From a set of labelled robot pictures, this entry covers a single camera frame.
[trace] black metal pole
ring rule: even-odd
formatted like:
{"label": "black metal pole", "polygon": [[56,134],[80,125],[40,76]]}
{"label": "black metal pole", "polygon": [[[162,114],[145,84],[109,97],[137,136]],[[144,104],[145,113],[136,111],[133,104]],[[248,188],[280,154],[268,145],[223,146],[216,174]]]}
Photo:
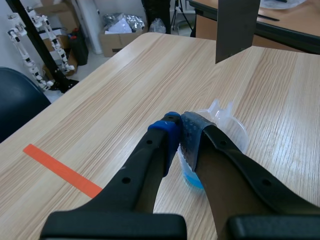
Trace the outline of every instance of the black metal pole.
{"label": "black metal pole", "polygon": [[42,58],[44,64],[46,65],[51,75],[53,76],[56,82],[55,84],[56,87],[62,93],[65,93],[74,85],[76,85],[78,81],[66,78],[66,76],[62,73],[62,71],[58,68],[56,62],[50,55],[49,50],[47,49],[44,41],[41,39],[36,27],[34,26],[33,22],[28,16],[20,0],[6,0],[6,2],[14,13],[18,13],[20,15],[20,18],[25,24],[25,30],[27,31],[27,35],[31,40],[34,48]]}

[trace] plastic bag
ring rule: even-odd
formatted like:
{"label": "plastic bag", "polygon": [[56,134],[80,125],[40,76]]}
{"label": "plastic bag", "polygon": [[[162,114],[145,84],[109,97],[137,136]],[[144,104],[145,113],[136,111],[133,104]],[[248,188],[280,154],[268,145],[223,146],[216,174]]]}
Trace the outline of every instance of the plastic bag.
{"label": "plastic bag", "polygon": [[166,27],[164,22],[160,18],[156,18],[150,25],[149,32],[151,33],[166,33]]}
{"label": "plastic bag", "polygon": [[126,19],[123,17],[115,25],[109,27],[107,32],[115,33],[115,34],[128,34],[128,33],[132,33],[132,29],[127,23]]}
{"label": "plastic bag", "polygon": [[138,30],[142,30],[145,27],[145,23],[140,16],[128,15],[124,13],[111,13],[103,15],[104,29],[109,30],[112,26],[117,24],[119,21],[125,19],[127,24],[131,28],[131,33],[135,33]]}

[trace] cardboard box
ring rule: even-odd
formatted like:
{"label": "cardboard box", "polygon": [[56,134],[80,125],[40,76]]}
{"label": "cardboard box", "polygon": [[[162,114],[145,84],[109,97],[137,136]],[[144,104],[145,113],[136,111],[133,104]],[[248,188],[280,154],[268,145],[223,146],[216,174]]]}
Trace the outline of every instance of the cardboard box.
{"label": "cardboard box", "polygon": [[41,2],[43,6],[36,7],[34,10],[41,15],[57,15],[68,34],[79,27],[79,20],[71,0],[64,0],[57,4],[52,4],[55,3],[53,0],[42,0]]}
{"label": "cardboard box", "polygon": [[102,51],[105,57],[112,57],[141,34],[147,33],[148,28],[132,33],[105,34],[105,30],[99,34]]}
{"label": "cardboard box", "polygon": [[[78,62],[75,58],[74,53],[72,52],[72,50],[69,53],[69,57],[68,57],[68,63],[69,65],[73,65],[74,66],[74,70],[72,71],[68,71],[67,73],[65,73],[65,76],[72,76],[73,74],[75,74],[77,72],[78,69]],[[53,80],[54,77],[51,75],[49,69],[47,68],[46,65],[43,65],[42,69],[45,71],[45,74],[47,75],[47,77],[49,78],[49,80]]]}

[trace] wood grain tabletop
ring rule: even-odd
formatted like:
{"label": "wood grain tabletop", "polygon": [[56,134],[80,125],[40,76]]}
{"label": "wood grain tabletop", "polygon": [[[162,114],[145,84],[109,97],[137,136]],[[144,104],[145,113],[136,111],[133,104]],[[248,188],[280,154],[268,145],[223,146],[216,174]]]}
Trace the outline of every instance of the wood grain tabletop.
{"label": "wood grain tabletop", "polygon": [[[193,0],[200,4],[218,9],[219,0]],[[279,21],[258,17],[257,21],[276,27],[320,37],[320,1],[307,0],[289,9],[269,9],[260,7],[259,14]]]}
{"label": "wood grain tabletop", "polygon": [[[320,206],[320,56],[251,47],[215,64],[216,42],[146,33],[0,144],[0,239],[37,239],[48,215],[90,200],[26,155],[33,144],[104,187],[147,127],[233,101],[246,154]],[[189,239],[216,238],[203,190],[188,186],[176,156],[154,211],[184,216]]]}

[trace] white cylinder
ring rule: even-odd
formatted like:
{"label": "white cylinder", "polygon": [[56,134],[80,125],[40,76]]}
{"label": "white cylinder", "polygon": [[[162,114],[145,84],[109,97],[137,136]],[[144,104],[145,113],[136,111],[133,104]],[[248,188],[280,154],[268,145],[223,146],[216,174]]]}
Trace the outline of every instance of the white cylinder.
{"label": "white cylinder", "polygon": [[77,2],[82,13],[92,49],[95,54],[102,54],[103,51],[99,41],[99,33],[103,29],[103,25],[97,12],[96,3],[93,0],[78,0]]}

